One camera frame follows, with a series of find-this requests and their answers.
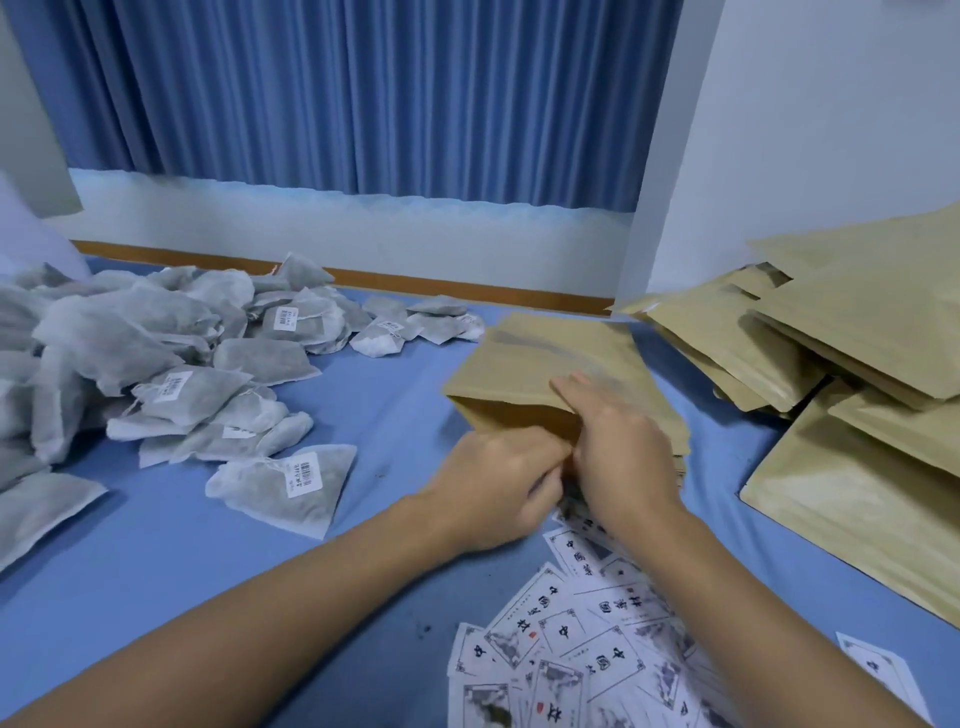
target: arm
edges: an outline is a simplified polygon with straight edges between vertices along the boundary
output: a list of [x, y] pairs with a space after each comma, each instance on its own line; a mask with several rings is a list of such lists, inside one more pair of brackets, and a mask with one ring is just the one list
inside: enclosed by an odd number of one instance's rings
[[653, 421], [579, 373], [553, 385], [584, 421], [574, 463], [590, 510], [670, 599], [749, 725], [925, 726], [687, 512]]
[[420, 493], [164, 624], [8, 725], [257, 725], [405, 585], [461, 553], [533, 532], [560, 499], [569, 452], [538, 428], [470, 433]]

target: tea bag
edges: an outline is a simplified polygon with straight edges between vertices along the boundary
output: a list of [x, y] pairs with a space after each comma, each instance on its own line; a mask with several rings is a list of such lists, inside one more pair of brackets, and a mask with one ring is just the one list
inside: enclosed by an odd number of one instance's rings
[[201, 425], [177, 446], [170, 462], [179, 463], [188, 457], [219, 461], [269, 457], [298, 443], [312, 427], [313, 418], [306, 412], [285, 417], [263, 433], [223, 425]]
[[202, 336], [182, 333], [158, 333], [156, 340], [187, 364], [208, 366], [213, 350]]
[[350, 340], [350, 346], [356, 352], [377, 358], [399, 353], [403, 349], [403, 342], [415, 338], [421, 331], [422, 327], [417, 324], [400, 323], [385, 316], [377, 316], [368, 327]]
[[457, 316], [457, 321], [464, 325], [463, 333], [457, 334], [458, 339], [466, 341], [480, 341], [487, 331], [486, 325], [475, 313], [465, 313], [463, 316]]
[[316, 346], [340, 336], [344, 324], [344, 312], [334, 301], [300, 291], [289, 305], [268, 308], [256, 335]]
[[313, 445], [282, 460], [226, 463], [207, 480], [206, 494], [258, 521], [322, 541], [356, 451], [353, 445]]
[[210, 367], [180, 365], [133, 387], [142, 412], [151, 417], [193, 426], [212, 417], [252, 376]]
[[223, 342], [213, 353], [213, 366], [224, 371], [246, 372], [254, 383], [268, 387], [320, 374], [297, 342], [263, 337]]
[[278, 425], [288, 414], [287, 405], [276, 400], [270, 387], [251, 387], [236, 394], [210, 422], [259, 433]]
[[63, 462], [84, 418], [90, 384], [77, 374], [66, 351], [49, 346], [34, 379], [30, 442], [48, 465]]
[[144, 440], [137, 451], [140, 469], [170, 462], [183, 439], [183, 435], [160, 435]]
[[435, 316], [463, 316], [467, 313], [467, 304], [450, 296], [434, 296], [407, 306], [415, 313], [432, 313]]
[[253, 282], [246, 271], [207, 271], [188, 283], [182, 292], [204, 303], [229, 303], [243, 308], [253, 300]]
[[414, 326], [421, 327], [420, 336], [437, 346], [456, 338], [467, 330], [464, 323], [453, 316], [431, 316], [428, 313], [415, 313], [407, 321]]
[[143, 412], [107, 420], [107, 437], [110, 440], [126, 443], [132, 440], [146, 440], [163, 435], [186, 435], [195, 425], [176, 425], [160, 417], [151, 417]]
[[0, 439], [30, 432], [38, 365], [28, 352], [0, 352]]
[[344, 328], [340, 332], [340, 335], [335, 338], [333, 341], [328, 341], [325, 344], [318, 344], [314, 347], [304, 347], [308, 353], [313, 354], [325, 354], [325, 353], [336, 353], [344, 346], [347, 345], [350, 336], [353, 335], [353, 332], [350, 330], [348, 324], [344, 323]]
[[286, 305], [291, 302], [296, 295], [297, 294], [291, 290], [264, 291], [263, 293], [258, 293], [247, 306], [247, 318], [251, 321], [259, 321], [263, 318], [263, 312], [265, 310], [275, 305]]
[[183, 363], [144, 327], [77, 296], [53, 302], [34, 338], [63, 348], [70, 366], [96, 381], [108, 397], [119, 397], [124, 387]]
[[20, 271], [13, 277], [13, 284], [24, 290], [32, 290], [40, 285], [48, 287], [69, 283], [72, 278], [65, 276], [50, 263], [40, 263], [35, 268]]
[[395, 321], [406, 321], [407, 307], [403, 301], [386, 296], [370, 296], [363, 302], [363, 310], [373, 317], [385, 316]]
[[192, 283], [200, 273], [195, 265], [179, 265], [176, 268], [164, 268], [162, 271], [149, 273], [146, 280], [168, 291], [179, 291]]
[[0, 571], [106, 492], [100, 483], [75, 475], [35, 473], [0, 493]]
[[333, 276], [327, 271], [296, 253], [288, 253], [274, 275], [289, 281], [295, 291], [333, 282]]
[[87, 298], [89, 305], [115, 311], [153, 333], [203, 334], [217, 323], [210, 308], [182, 293], [139, 284]]
[[266, 276], [250, 276], [251, 283], [253, 283], [253, 299], [256, 301], [256, 297], [261, 293], [267, 293], [268, 291], [289, 291], [290, 290], [290, 281], [287, 279], [282, 279], [279, 276], [275, 276], [270, 273]]
[[47, 301], [59, 301], [68, 296], [96, 296], [100, 293], [131, 288], [142, 280], [143, 278], [131, 271], [106, 270], [88, 279], [71, 280], [62, 285], [53, 287], [39, 285], [33, 292]]
[[0, 493], [24, 475], [49, 470], [50, 466], [34, 455], [25, 439], [0, 440]]

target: kraft paper bag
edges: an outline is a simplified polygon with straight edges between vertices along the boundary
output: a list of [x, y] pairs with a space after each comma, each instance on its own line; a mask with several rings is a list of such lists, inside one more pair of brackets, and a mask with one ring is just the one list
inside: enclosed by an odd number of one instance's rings
[[960, 395], [960, 226], [840, 260], [755, 302], [760, 313], [913, 387]]
[[954, 203], [920, 215], [891, 217], [825, 231], [774, 235], [748, 240], [747, 244], [795, 279], [838, 260], [874, 255], [909, 245], [912, 240], [955, 236], [958, 230], [960, 203]]
[[711, 359], [779, 412], [824, 378], [819, 362], [751, 312], [755, 299], [728, 276], [664, 297], [644, 315]]
[[757, 315], [764, 323], [775, 328], [780, 333], [789, 336], [791, 339], [794, 339], [798, 344], [802, 344], [826, 361], [835, 364], [840, 370], [843, 370], [843, 372], [849, 372], [854, 376], [860, 377], [881, 392], [890, 395], [897, 401], [901, 401], [913, 409], [924, 411], [939, 406], [944, 402], [943, 400], [935, 400], [932, 397], [928, 397], [923, 392], [918, 392], [913, 387], [908, 387], [903, 382], [897, 381], [883, 372], [878, 372], [873, 367], [868, 367], [862, 361], [857, 361], [851, 356], [847, 356], [843, 352], [827, 346], [822, 341], [817, 341], [812, 336], [807, 336], [802, 331], [797, 331], [795, 328], [768, 318], [763, 314]]
[[960, 400], [916, 412], [876, 389], [865, 389], [834, 404], [829, 415], [960, 477]]
[[790, 281], [790, 277], [781, 273], [769, 263], [748, 265], [738, 271], [733, 271], [727, 277], [727, 283], [735, 285], [755, 299], [762, 299], [774, 288], [779, 288], [788, 281]]
[[653, 418], [675, 455], [689, 454], [689, 431], [636, 350], [625, 324], [512, 313], [444, 385], [477, 430], [540, 425], [575, 442], [580, 419], [550, 388], [550, 378], [581, 370]]
[[820, 392], [740, 498], [960, 627], [960, 480], [828, 415], [851, 394]]
[[710, 381], [716, 386], [723, 395], [724, 399], [729, 400], [741, 412], [753, 412], [761, 407], [767, 406], [766, 400], [754, 392], [743, 382], [730, 376], [723, 367], [718, 367], [710, 357], [688, 346], [687, 343], [674, 335], [669, 329], [654, 324], [657, 333], [662, 336], [670, 346], [680, 352], [687, 361], [703, 372]]

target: barcode label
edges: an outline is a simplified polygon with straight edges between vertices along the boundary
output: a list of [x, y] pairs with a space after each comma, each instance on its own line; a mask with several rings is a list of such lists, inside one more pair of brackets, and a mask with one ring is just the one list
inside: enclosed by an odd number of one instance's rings
[[283, 474], [287, 479], [287, 497], [303, 496], [323, 488], [316, 452], [291, 455], [282, 462]]
[[250, 432], [248, 429], [243, 429], [242, 427], [224, 426], [225, 440], [247, 440], [251, 437], [256, 437], [256, 433]]
[[282, 305], [276, 310], [274, 331], [296, 331], [300, 309], [294, 305]]
[[171, 372], [160, 385], [160, 391], [157, 393], [154, 401], [173, 401], [180, 396], [180, 390], [186, 380], [193, 376], [193, 372]]
[[378, 321], [378, 322], [376, 322], [376, 324], [377, 324], [380, 328], [385, 328], [385, 329], [387, 329], [387, 330], [388, 330], [391, 334], [393, 334], [394, 336], [396, 336], [398, 333], [400, 333], [401, 331], [403, 331], [403, 324], [398, 324], [398, 323], [393, 322], [393, 321]]

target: blue bedsheet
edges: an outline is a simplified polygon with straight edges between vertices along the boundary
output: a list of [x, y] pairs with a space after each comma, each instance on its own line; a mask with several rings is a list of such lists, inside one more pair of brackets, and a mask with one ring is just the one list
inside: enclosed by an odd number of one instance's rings
[[[92, 261], [94, 270], [150, 267]], [[364, 292], [348, 292], [362, 300]], [[477, 305], [488, 323], [506, 309]], [[960, 725], [960, 631], [741, 503], [736, 493], [784, 425], [747, 417], [640, 324], [635, 338], [686, 419], [684, 501], [760, 579], [832, 640], [890, 649], [912, 668], [937, 725]], [[312, 357], [322, 376], [276, 388], [316, 421], [303, 445], [359, 448], [329, 537], [416, 491], [467, 425], [440, 393], [474, 345], [421, 339], [398, 356], [347, 347]], [[0, 717], [186, 609], [315, 542], [204, 496], [215, 465], [140, 471], [137, 443], [83, 437], [69, 472], [110, 493], [0, 574]], [[275, 726], [445, 725], [446, 661], [457, 623], [486, 624], [549, 559], [539, 536], [464, 558], [394, 599], [281, 706]]]

